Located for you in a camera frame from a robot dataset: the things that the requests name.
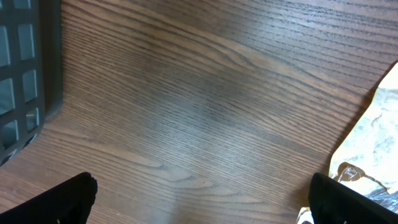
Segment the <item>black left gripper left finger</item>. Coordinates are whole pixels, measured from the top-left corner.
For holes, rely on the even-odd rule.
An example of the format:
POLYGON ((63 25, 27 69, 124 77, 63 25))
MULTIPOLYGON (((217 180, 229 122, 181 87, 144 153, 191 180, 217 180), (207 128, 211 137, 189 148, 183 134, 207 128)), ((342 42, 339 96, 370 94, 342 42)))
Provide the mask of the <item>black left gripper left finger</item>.
POLYGON ((95 203, 98 184, 82 172, 1 214, 1 224, 85 224, 95 203))

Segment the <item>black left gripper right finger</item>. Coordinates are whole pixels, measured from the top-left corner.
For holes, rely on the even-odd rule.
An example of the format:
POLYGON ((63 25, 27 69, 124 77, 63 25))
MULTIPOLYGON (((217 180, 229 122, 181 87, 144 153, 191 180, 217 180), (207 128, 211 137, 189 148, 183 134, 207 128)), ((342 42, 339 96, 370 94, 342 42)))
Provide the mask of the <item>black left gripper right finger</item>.
POLYGON ((397 224, 397 214, 349 189, 315 173, 308 201, 315 224, 397 224))

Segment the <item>brown snack pouch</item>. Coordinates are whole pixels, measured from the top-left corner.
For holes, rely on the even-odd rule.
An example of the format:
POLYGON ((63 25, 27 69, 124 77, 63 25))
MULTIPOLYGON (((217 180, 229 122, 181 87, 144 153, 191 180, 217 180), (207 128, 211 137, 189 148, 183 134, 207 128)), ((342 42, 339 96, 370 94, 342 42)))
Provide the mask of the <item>brown snack pouch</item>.
MULTIPOLYGON (((379 82, 372 101, 331 157, 325 175, 397 214, 397 64, 379 82)), ((310 204, 297 223, 314 223, 310 204)))

